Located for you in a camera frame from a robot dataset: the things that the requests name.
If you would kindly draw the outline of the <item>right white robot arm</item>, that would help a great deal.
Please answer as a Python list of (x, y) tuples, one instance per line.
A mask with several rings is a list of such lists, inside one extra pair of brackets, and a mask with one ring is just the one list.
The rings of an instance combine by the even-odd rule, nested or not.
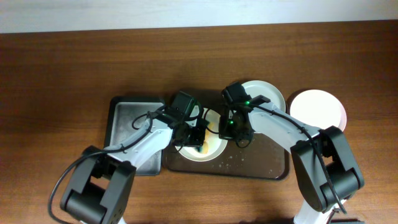
[(245, 148), (260, 133), (292, 156), (304, 199), (293, 223), (330, 223), (334, 214), (346, 212), (343, 204), (364, 186), (364, 177), (342, 130), (302, 123), (262, 95), (224, 92), (223, 99), (221, 139)]

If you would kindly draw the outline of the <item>large brown serving tray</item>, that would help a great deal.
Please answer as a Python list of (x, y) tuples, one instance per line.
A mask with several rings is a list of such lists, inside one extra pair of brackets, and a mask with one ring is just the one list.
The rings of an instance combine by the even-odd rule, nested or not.
[[(204, 108), (224, 112), (223, 98), (216, 90), (186, 88), (183, 92), (196, 98)], [(194, 162), (169, 146), (163, 153), (162, 163), (174, 172), (223, 175), (264, 180), (282, 180), (289, 174), (289, 153), (263, 134), (255, 134), (251, 143), (236, 145), (228, 141), (224, 151), (215, 159)]]

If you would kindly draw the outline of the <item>pinkish white plate front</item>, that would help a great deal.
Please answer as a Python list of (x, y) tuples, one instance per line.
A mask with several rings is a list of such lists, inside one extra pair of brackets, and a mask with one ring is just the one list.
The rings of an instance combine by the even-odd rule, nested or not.
[(344, 131), (347, 114), (340, 100), (323, 90), (305, 90), (293, 97), (289, 114), (311, 126), (326, 129), (335, 126)]

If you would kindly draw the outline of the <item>green and yellow sponge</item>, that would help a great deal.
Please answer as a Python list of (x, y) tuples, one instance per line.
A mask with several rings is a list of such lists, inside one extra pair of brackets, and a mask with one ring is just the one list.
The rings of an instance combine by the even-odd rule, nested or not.
[(197, 148), (200, 154), (208, 154), (218, 147), (218, 132), (214, 130), (216, 124), (214, 122), (209, 122), (207, 129), (205, 131), (205, 140), (202, 146)]

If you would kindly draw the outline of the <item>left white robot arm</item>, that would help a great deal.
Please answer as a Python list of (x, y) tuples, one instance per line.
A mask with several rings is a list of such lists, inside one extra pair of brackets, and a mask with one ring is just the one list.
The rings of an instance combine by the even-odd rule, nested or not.
[(163, 105), (148, 111), (142, 126), (125, 140), (104, 149), (86, 148), (64, 172), (72, 176), (61, 210), (82, 223), (124, 223), (136, 170), (171, 142), (203, 143), (206, 121), (202, 116), (200, 105)]

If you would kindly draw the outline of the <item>small black soapy tray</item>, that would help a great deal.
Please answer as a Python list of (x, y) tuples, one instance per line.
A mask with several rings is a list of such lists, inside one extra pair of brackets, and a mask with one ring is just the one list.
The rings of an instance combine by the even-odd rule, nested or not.
[[(108, 120), (104, 147), (117, 144), (136, 132), (132, 122), (148, 111), (155, 111), (165, 101), (156, 97), (115, 96), (109, 104)], [(138, 176), (156, 176), (160, 174), (162, 150), (151, 156), (140, 168)]]

